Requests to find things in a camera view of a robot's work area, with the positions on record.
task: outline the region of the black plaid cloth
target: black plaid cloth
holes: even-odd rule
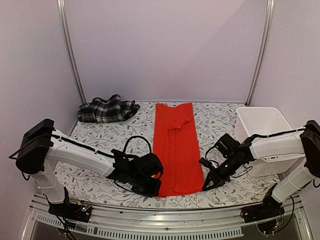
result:
[[[133,101],[120,101],[118,94],[108,100],[95,97],[92,102],[78,108],[76,118],[84,123],[113,123],[126,121],[134,116],[140,106]]]

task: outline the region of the red garment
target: red garment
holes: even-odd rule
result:
[[[155,106],[153,153],[162,165],[159,197],[200,192],[204,174],[200,160],[192,103],[168,107]]]

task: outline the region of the folded cloth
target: folded cloth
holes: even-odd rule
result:
[[[202,190],[204,174],[192,103],[177,107],[156,104],[153,153],[163,165],[159,197]]]
[[[92,102],[78,108],[76,118],[84,123],[113,123],[133,117],[140,106],[133,101],[120,101],[118,94],[108,100],[95,97]]]

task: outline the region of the robotic arm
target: robotic arm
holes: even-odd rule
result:
[[[54,121],[45,119],[23,136],[21,148],[9,158],[16,159],[16,166],[29,174],[49,202],[49,212],[63,218],[88,222],[91,208],[88,204],[69,202],[68,191],[54,175],[49,161],[61,161],[99,173],[123,184],[132,185],[131,191],[148,197],[159,193],[161,181],[153,178],[163,173],[158,157],[150,153],[138,157],[116,149],[107,152],[76,141],[54,128]]]
[[[246,223],[272,218],[285,213],[282,202],[320,178],[320,126],[310,120],[304,128],[269,136],[254,134],[242,144],[230,135],[223,135],[214,145],[226,160],[217,168],[204,158],[199,162],[210,171],[203,190],[214,189],[230,182],[230,176],[243,164],[262,159],[265,162],[305,157],[284,180],[274,185],[261,204],[244,207],[241,217]]]

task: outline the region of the patterned table surface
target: patterned table surface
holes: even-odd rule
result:
[[[122,150],[127,139],[135,135],[147,138],[152,145],[156,103],[138,102],[138,104],[140,110],[126,122],[103,124],[78,122],[71,137],[102,150]],[[172,107],[180,103],[165,104]],[[229,133],[233,136],[237,119],[236,108],[241,106],[243,105],[230,103],[193,103],[202,157],[223,134]],[[143,140],[134,139],[129,144],[127,153],[143,156],[148,153],[148,146]],[[219,163],[224,160],[216,150],[208,154],[208,159]],[[239,176],[245,171],[246,169],[241,167],[235,175]],[[207,168],[203,168],[204,177],[207,172]],[[228,207],[260,202],[270,186],[279,181],[277,175],[251,177],[245,174],[239,178],[231,178],[231,182],[210,191],[160,198],[125,191],[114,185],[113,181],[95,172],[68,163],[58,162],[54,173],[59,182],[66,186],[72,198],[98,204],[153,209]]]

